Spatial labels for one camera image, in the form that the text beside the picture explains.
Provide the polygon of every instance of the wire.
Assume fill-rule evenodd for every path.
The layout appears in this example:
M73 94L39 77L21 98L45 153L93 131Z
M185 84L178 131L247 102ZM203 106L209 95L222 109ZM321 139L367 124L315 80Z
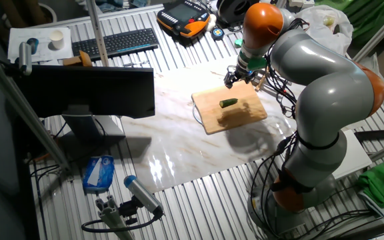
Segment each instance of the wire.
M228 27L227 30L229 30L230 33L238 33L243 30L243 22L240 21L238 23L234 23L230 27Z
M346 234L346 233L348 233L348 232L350 232L350 231L356 230L356 229L358 229L358 228L360 228L360 227L363 227L363 226L365 226L365 225L367 225L367 224L373 223L373 222L378 221L378 220L380 220L380 219L382 219L382 217L378 217L378 218L376 218L376 219L374 219L374 220L372 220L372 221L370 221L370 222L366 222L366 223L364 223L364 224L361 224L360 226L357 226L357 227L354 227L354 228L352 228L352 229L349 229L349 230L347 230L346 232L341 233L341 234L335 236L335 238L336 238L336 237L341 237L341 236L343 236L344 234Z
M210 14L214 14L214 15L216 15L214 12L213 12L213 10L211 10L211 8L207 5L207 4L205 4L204 2L202 2L202 0L197 0L200 4L202 4L209 12L210 12Z
M342 190L340 190L340 191L336 191L335 193L331 194L330 197L328 197L328 198L327 198L326 200L324 200L324 202L322 202L322 203L325 203L326 201L330 200L330 198L332 198L334 195L337 195L337 194L339 194L339 193L341 193L341 192L343 192L343 191L346 191L346 190L351 189L351 188L354 188L354 187L356 187L356 185L352 185L352 186L347 187L347 188L345 188L345 189L342 189Z
M193 114L193 117L195 118L195 120L197 120L197 122L199 124L201 124L202 126L204 126L203 122L201 120L198 119L198 117L195 115L195 108L197 106L195 105L195 102L193 102L193 107L192 107L192 114Z
M103 223L103 220L99 219L99 220L92 220L90 222L86 222L86 223L81 225L81 228L82 228L82 230L89 232L89 233L116 233L116 232L120 232L120 231L131 231L131 230L140 229L142 227L149 226L150 224L152 224L154 221L158 220L161 217L162 217L162 215L156 215L147 223L139 224L137 226L132 226L132 227L120 227L120 228L111 228L111 229L92 229L92 228L86 227L88 225L92 225L92 224L96 224L96 223Z
M33 169L34 169L35 171L37 170L37 163L36 163L36 162L33 162ZM45 236L45 239L48 240L48 237L47 237L47 228L46 228L46 225L45 225L45 219L44 219L43 202L42 202L42 199L41 199L41 191L39 190L38 179L35 179L35 184L36 184L36 186L37 186L39 211L41 212L41 220L42 220L42 222L43 222L44 236Z
M334 220L336 219L339 219L339 218L342 218L344 216L349 216L350 218L348 218L347 220L351 219L351 218L354 218L354 217L362 217L362 216L365 216L365 215L369 215L371 212L369 210L353 210L353 211L348 211L346 213L342 213L342 214L339 214L335 217L332 217L316 226L314 226L313 228L311 228L310 230L308 230L306 233L304 233L303 235L299 236L299 237L296 237L296 238L293 238L293 239L290 239L290 240L299 240L301 238L303 238L304 236L310 234L310 232L312 232L313 230L316 230L318 227L320 226L323 226L325 225L324 229L322 231L320 231L316 236L314 236L313 238L311 238L311 240L313 239L316 239L318 238L319 236L321 236L322 234L324 234L325 232L327 232L328 230L332 229L333 227L336 227L338 226L338 224L342 223L342 221L334 224L333 226L331 226L330 228L328 228L328 226L334 222Z
M63 126L61 126L61 128L60 128L60 130L57 132L57 134L53 137L53 139L56 139L59 135L60 135L60 133L63 131L63 129L65 128L65 126L66 126L66 124L67 124L67 122L65 122L65 124L63 124Z
M308 22L306 22L303 19L297 18L291 22L290 26L288 26L286 31L290 31L290 30L296 29L298 27L303 28L304 25L307 25L309 28ZM288 80L281 78L281 76L279 76L278 73L276 73L276 71L272 68L272 65L271 65L272 49L273 49L273 46L275 45L276 42L277 42L277 40L275 40L275 42L270 46L269 50L267 51L266 55L264 56L264 58L266 59L267 68L268 68L268 71L265 73L266 74L266 80L267 80L269 87L272 88L273 90L275 90L275 92L277 93L277 95L275 97L276 97L278 104L281 107L283 114L286 117L292 117L293 119L295 119L295 106L296 106L297 99L296 99L294 93L292 92L292 90L290 90L290 88L288 88L288 86L287 86ZM283 104L284 98L286 98L291 103L291 107L284 106L284 104Z
M58 132L56 135L53 136L53 139L56 139L57 136L59 136L59 134L60 134L60 133L62 132L62 130L65 128L66 124L67 124L66 122L65 122L65 124L63 124L63 126L60 128L59 132ZM28 162L26 162L26 165L29 165L30 162L32 162L32 161L34 161L34 162L38 162L38 161L40 161L40 160L46 159L46 158L48 158L49 156L50 156L50 153L46 153L46 154L44 154L44 155L42 155L42 156L40 156L40 157L36 157L36 158L34 158L34 159L30 159Z
M20 69L14 67L12 64L6 63L6 62L4 62L2 60L0 60L0 64L5 66L6 68L12 69L12 70L14 70L16 72L19 72L20 74L23 74L23 72Z
M269 159L272 159L272 162L269 164L269 167L268 167L268 170L266 172L266 176L263 180L263 188L262 188L262 194L260 196L261 198L261 204L262 204L262 199L263 199L263 193L264 193L264 187L266 185L266 181L267 181L267 178L268 178L268 175L269 175L269 171L270 171L270 168L272 166L272 164L274 163L274 160L275 160L275 157L278 156L278 155L281 155L284 150L286 150L288 147L292 146L293 144L295 144L295 134L292 134L291 136L288 136L287 138L285 138L284 140L282 140L278 146L277 146L277 150L269 157L267 157L266 159L262 159L262 163L259 165L259 167L257 168L256 170L256 173L254 175L254 178L253 178L253 182L251 184L251 194L253 194L253 190L254 190L254 186L255 186L255 180L257 178L257 175L259 174L259 171L260 171L260 168L269 160ZM253 199L252 197L250 197L250 202L251 202L251 205L253 206ZM253 207L253 212L254 214L257 216L257 218L260 220L260 222L262 222L262 224L266 224L269 226L269 230L271 230L271 232L273 232L274 235L276 235L276 233L271 229L270 225L268 224L268 220L265 218L265 214L263 214L263 220L259 217L259 215L257 214L255 208Z
M78 160L81 160L82 158L92 154L94 151L96 151L98 148L100 148L104 143L105 143L105 140L106 140L106 131L105 131L105 128L102 126L102 124L99 122L99 120L95 119L95 121L97 122L97 124L99 124L101 130L103 131L103 138L102 138L102 142L101 144L97 145L95 148L93 148L92 150L90 150L88 153L80 156L80 157L77 157L76 159L70 161L70 163L73 163L73 162L76 162ZM41 170L44 170L44 169L48 169L48 168L51 168L51 167L59 167L58 164L54 164L54 165L50 165L50 166L46 166L46 167L42 167L38 170L35 170L34 172L31 173L31 177L36 174L38 171L41 171Z
M56 169L58 169L58 168L59 168L59 166L54 167L54 168L52 168L52 169L50 169L50 170L46 170L45 172L43 172L42 174L40 174L40 176L38 177L38 181L39 181L42 177L44 177L44 175L45 175L46 173L48 173L48 172L50 172L50 171L52 171L52 170L56 170Z

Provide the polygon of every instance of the green vegetable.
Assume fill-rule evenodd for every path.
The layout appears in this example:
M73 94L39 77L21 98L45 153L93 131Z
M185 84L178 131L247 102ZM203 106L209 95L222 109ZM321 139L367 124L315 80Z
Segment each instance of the green vegetable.
M220 107L221 108L225 108L225 107L228 107L230 105L234 105L238 102L238 99L226 99L226 100L223 100L223 101L220 101Z

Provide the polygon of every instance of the tissue box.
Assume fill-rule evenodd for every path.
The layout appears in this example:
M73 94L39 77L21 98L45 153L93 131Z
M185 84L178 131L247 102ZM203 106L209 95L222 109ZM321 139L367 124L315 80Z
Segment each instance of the tissue box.
M113 157L104 155L90 158L83 179L83 187L90 191L107 191L112 184Z

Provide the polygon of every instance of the white marble surface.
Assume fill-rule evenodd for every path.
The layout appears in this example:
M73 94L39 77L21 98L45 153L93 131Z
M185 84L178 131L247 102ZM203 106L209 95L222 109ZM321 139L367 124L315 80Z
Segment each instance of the white marble surface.
M156 115L121 121L137 177L152 192L160 191L246 162L267 157L295 121L264 87L258 96L265 120L207 135L192 115L192 93L223 85L226 67L236 57L155 74ZM296 97L304 86L290 86Z

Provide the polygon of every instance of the metal grating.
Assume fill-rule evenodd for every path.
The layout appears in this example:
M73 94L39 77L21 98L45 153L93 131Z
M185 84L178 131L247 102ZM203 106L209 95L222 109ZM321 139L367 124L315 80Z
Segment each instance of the metal grating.
M235 56L239 50L234 48L234 40L242 38L241 33L227 34L223 41L212 40L209 33L194 40L188 40L191 45L186 47L174 42L164 33L156 22L156 14L162 9L161 5L109 13L101 16L103 34L110 35L124 31L154 28L160 46L158 49L114 57L109 60L110 66L122 67L131 63L140 63L143 67L153 67L155 72L169 71L195 64L206 63L221 58ZM46 27L68 26L72 32L72 41L82 41L94 38L94 32L87 18L74 19ZM102 66L101 61L93 63ZM112 116L114 122L122 128L118 117ZM48 130L58 132L64 124L59 116L45 120ZM384 107L376 114L365 120L365 125L356 131L384 130ZM66 127L63 134L69 132ZM384 147L384 140L367 141L363 144L366 152L375 152ZM81 224L93 219L98 219L95 200L105 199L113 195L117 203L128 201L131 194L123 186L123 179L127 175L134 175L135 170L126 141L113 146L107 154L115 158L115 175L109 191L101 194L85 194L82 188L84 172L78 166L73 166L73 176L50 173L39 182L40 192L43 195L43 212L45 230L48 239L117 239L113 233L94 234L81 230ZM384 162L384 158L373 165ZM143 228L134 230L136 239L266 239L261 229L256 227L247 214L247 198L250 190L252 176L257 170L261 160L243 164L212 175L202 177L166 190L156 192L165 210L165 217L161 221ZM48 160L37 168L52 165ZM262 184L262 175L267 171L262 168L257 184ZM276 172L271 169L271 181ZM337 183L337 190L353 186L361 172L356 172ZM37 210L40 238L46 239L44 224L41 220L37 188L32 181ZM303 234L322 221L328 220L346 211L364 209L363 202L358 198L353 188L334 195L323 204L308 209L305 226L298 229L298 234ZM151 216L145 209L140 209L137 216L139 223L150 220Z

